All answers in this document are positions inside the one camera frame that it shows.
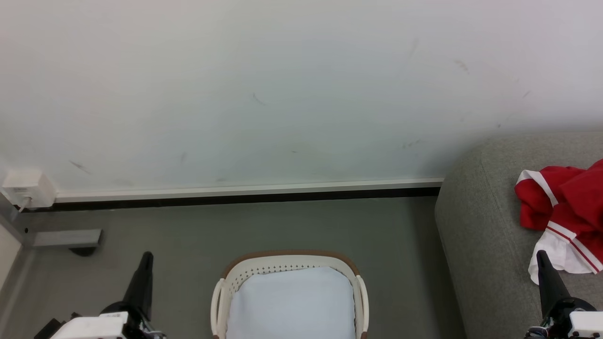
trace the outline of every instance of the gray floor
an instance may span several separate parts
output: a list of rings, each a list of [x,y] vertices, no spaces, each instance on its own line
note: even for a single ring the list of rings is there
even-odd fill
[[[239,255],[274,249],[349,256],[367,284],[371,338],[463,338],[434,204],[374,198],[28,214],[32,230],[102,228],[105,238],[89,258],[23,253],[17,266],[29,260],[31,268],[3,338],[33,338],[74,311],[97,315],[121,299],[146,250],[155,256],[153,325],[172,339],[210,338],[220,272]]]

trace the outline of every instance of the gray metal bar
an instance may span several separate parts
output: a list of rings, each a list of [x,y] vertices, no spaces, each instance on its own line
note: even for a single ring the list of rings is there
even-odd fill
[[[25,232],[18,227],[19,211],[14,208],[4,194],[0,194],[0,224],[21,244],[25,244]]]
[[[102,230],[61,230],[53,232],[37,232],[33,247],[65,246],[70,249],[77,247],[98,247]]]

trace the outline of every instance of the basket brown rim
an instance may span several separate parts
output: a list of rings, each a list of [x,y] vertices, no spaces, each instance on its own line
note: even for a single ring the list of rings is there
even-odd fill
[[[350,267],[350,269],[352,269],[352,272],[354,273],[354,275],[356,275],[356,276],[360,275],[360,271],[358,271],[358,268],[356,267],[354,262],[350,258],[348,258],[345,255],[338,253],[338,252],[322,251],[322,250],[273,250],[273,251],[261,251],[261,252],[247,253],[246,255],[242,255],[242,256],[236,258],[228,266],[226,266],[226,268],[224,269],[224,272],[222,273],[222,278],[226,279],[226,277],[230,273],[230,270],[232,270],[232,268],[234,266],[236,266],[238,263],[240,263],[242,261],[245,261],[248,259],[261,258],[263,256],[279,256],[279,255],[330,256],[330,257],[333,257],[335,259],[339,259],[339,260],[345,262]]]
[[[367,339],[367,338],[368,338],[368,332],[363,332],[363,333],[360,335],[360,339]],[[220,339],[220,337],[219,337],[219,336],[217,336],[217,335],[214,335],[214,336],[212,337],[212,339]]]

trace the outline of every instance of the red and white clothing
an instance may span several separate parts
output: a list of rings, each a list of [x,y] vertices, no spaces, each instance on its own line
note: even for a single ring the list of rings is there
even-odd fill
[[[538,284],[536,252],[545,250],[557,270],[603,270],[603,159],[589,169],[549,166],[522,171],[515,193],[523,227],[544,230],[528,272]]]

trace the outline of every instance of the baseboard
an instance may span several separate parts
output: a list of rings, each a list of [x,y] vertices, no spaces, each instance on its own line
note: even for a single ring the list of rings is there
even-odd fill
[[[50,208],[28,212],[186,206],[266,201],[330,200],[437,195],[443,178],[304,183],[291,185],[60,192]]]

